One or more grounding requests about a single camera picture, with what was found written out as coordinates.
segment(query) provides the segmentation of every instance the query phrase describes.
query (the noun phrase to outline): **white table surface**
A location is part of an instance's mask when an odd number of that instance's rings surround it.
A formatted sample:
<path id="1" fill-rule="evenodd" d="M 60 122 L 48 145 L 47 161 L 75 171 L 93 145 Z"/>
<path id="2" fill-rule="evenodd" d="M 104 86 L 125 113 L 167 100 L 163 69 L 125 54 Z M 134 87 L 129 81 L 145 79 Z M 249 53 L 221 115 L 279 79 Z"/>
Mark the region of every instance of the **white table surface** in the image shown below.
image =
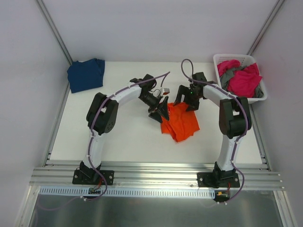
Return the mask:
<path id="1" fill-rule="evenodd" d="M 189 64 L 184 66 L 190 74 Z M 215 81 L 214 64 L 194 63 L 194 67 L 195 72 L 203 71 L 207 80 Z M 179 85 L 188 86 L 179 62 L 106 62 L 103 87 L 69 93 L 50 159 L 84 158 L 89 140 L 86 114 L 97 92 L 112 94 L 132 78 L 143 78 L 147 73 L 155 77 L 167 71 L 170 74 L 163 86 L 170 89 L 169 102 L 174 102 Z M 222 142 L 219 108 L 210 100 L 201 99 L 196 111 L 200 131 L 180 143 L 161 133 L 160 124 L 148 117 L 147 109 L 139 99 L 119 108 L 116 125 L 104 144 L 103 161 L 214 163 L 217 160 Z M 253 129 L 243 139 L 236 163 L 262 163 Z"/>

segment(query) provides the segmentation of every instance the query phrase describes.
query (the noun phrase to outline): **aluminum frame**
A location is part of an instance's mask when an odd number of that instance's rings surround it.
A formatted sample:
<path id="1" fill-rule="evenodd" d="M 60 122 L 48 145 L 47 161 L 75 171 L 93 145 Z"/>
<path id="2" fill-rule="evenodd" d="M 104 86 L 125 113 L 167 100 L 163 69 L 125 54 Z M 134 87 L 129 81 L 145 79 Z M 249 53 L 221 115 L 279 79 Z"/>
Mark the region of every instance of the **aluminum frame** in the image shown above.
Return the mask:
<path id="1" fill-rule="evenodd" d="M 64 53 L 69 64 L 72 63 L 72 58 L 62 40 L 59 31 L 57 30 L 51 15 L 49 14 L 43 0 L 36 0 L 42 15 L 46 19 L 53 35 L 55 36 L 62 52 Z M 280 11 L 285 0 L 278 0 L 267 17 L 260 32 L 255 38 L 249 55 L 252 55 L 259 45 L 264 34 Z M 27 194 L 26 203 L 22 216 L 18 219 L 16 226 L 26 227 L 30 224 L 38 192 L 41 185 L 69 185 L 71 183 L 73 171 L 79 166 L 79 161 L 55 161 L 50 160 L 53 144 L 58 132 L 61 117 L 66 104 L 69 93 L 69 84 L 67 85 L 61 108 L 58 112 L 56 123 L 53 127 L 53 133 L 50 138 L 49 146 L 47 147 L 46 156 L 42 162 L 43 167 L 37 167 L 33 171 L 30 181 L 30 189 Z M 285 192 L 284 183 L 281 175 L 278 172 L 270 171 L 270 163 L 262 138 L 259 133 L 258 124 L 250 106 L 254 132 L 257 139 L 262 164 L 252 165 L 237 165 L 245 174 L 246 183 L 244 190 L 270 190 L 274 191 L 276 202 L 279 208 L 283 224 L 287 227 L 298 226 L 295 222 L 294 215 L 289 206 L 287 194 Z M 111 169 L 115 171 L 115 184 L 113 187 L 133 187 L 133 188 L 170 188 L 174 189 L 198 189 L 197 187 L 197 172 L 210 172 L 213 164 L 161 164 L 161 163 L 129 163 L 129 162 L 103 162 L 102 169 Z"/>

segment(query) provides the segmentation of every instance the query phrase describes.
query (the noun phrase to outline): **orange shirt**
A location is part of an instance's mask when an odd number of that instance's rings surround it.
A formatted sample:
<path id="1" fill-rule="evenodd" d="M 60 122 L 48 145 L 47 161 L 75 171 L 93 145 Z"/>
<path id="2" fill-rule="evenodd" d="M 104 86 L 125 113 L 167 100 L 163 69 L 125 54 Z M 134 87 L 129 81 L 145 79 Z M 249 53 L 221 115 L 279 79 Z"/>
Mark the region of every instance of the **orange shirt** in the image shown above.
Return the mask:
<path id="1" fill-rule="evenodd" d="M 195 131 L 200 130 L 195 112 L 186 112 L 187 107 L 186 103 L 180 103 L 176 106 L 173 106 L 173 103 L 169 103 L 169 121 L 162 118 L 162 133 L 171 134 L 176 142 L 186 140 L 188 137 L 193 136 Z"/>

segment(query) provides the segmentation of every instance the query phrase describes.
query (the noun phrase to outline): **plastic basket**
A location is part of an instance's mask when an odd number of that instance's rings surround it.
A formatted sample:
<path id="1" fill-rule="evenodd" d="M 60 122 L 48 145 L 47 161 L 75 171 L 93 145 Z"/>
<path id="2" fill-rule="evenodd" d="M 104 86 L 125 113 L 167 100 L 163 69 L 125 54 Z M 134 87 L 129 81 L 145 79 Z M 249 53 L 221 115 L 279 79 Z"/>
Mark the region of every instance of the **plastic basket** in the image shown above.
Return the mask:
<path id="1" fill-rule="evenodd" d="M 222 86 L 221 86 L 221 82 L 220 82 L 220 76 L 219 76 L 217 65 L 220 64 L 223 61 L 228 61 L 228 60 L 232 60 L 232 59 L 238 60 L 241 63 L 241 66 L 242 65 L 249 66 L 253 63 L 256 63 L 255 59 L 253 57 L 251 57 L 250 55 L 245 55 L 245 54 L 215 54 L 214 55 L 214 69 L 216 71 L 217 82 L 218 82 L 218 85 L 220 87 L 222 87 Z M 260 81 L 259 87 L 261 88 L 261 90 L 264 94 L 263 97 L 262 98 L 248 98 L 248 103 L 249 104 L 252 104 L 256 101 L 263 101 L 263 100 L 267 99 L 267 92 L 266 92 L 266 88 L 265 88 L 263 80 Z"/>

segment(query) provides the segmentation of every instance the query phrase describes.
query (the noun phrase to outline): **pink cloth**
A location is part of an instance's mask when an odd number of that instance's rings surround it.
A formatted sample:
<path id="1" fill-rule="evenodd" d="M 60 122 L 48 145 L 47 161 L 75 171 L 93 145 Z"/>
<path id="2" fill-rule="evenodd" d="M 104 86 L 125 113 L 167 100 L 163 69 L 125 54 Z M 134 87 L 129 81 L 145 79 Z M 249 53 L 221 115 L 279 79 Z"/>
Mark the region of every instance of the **pink cloth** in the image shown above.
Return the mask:
<path id="1" fill-rule="evenodd" d="M 230 60 L 230 61 L 223 61 L 217 65 L 219 76 L 221 77 L 227 70 L 232 68 L 238 68 L 241 66 L 241 63 L 238 60 Z"/>
<path id="2" fill-rule="evenodd" d="M 261 79 L 257 64 L 254 63 L 243 70 L 235 71 L 235 76 L 229 80 L 227 90 L 237 96 L 253 98 Z"/>

